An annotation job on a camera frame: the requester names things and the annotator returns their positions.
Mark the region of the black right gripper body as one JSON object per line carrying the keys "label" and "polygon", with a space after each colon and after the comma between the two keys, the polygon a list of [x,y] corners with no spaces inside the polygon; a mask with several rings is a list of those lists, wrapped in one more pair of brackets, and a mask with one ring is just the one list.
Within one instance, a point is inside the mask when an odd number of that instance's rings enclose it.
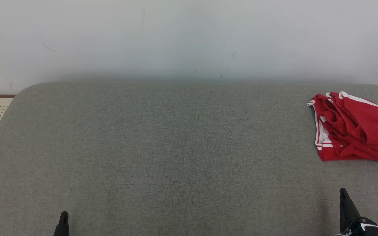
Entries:
{"label": "black right gripper body", "polygon": [[337,236],[378,236],[378,225],[369,218],[356,218]]}

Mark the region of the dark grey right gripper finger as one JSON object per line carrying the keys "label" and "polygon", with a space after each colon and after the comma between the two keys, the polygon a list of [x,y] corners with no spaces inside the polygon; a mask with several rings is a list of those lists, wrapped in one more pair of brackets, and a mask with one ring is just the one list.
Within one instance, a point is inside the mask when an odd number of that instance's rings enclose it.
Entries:
{"label": "dark grey right gripper finger", "polygon": [[360,218],[361,215],[345,188],[340,189],[339,195],[340,232],[346,233],[353,221]]}

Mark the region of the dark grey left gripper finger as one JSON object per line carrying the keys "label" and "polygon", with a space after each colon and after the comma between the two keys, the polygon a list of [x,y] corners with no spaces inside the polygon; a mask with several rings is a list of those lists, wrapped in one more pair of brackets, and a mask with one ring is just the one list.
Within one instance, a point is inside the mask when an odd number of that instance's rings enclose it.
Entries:
{"label": "dark grey left gripper finger", "polygon": [[60,215],[58,225],[54,231],[54,236],[69,236],[69,214],[63,211]]}

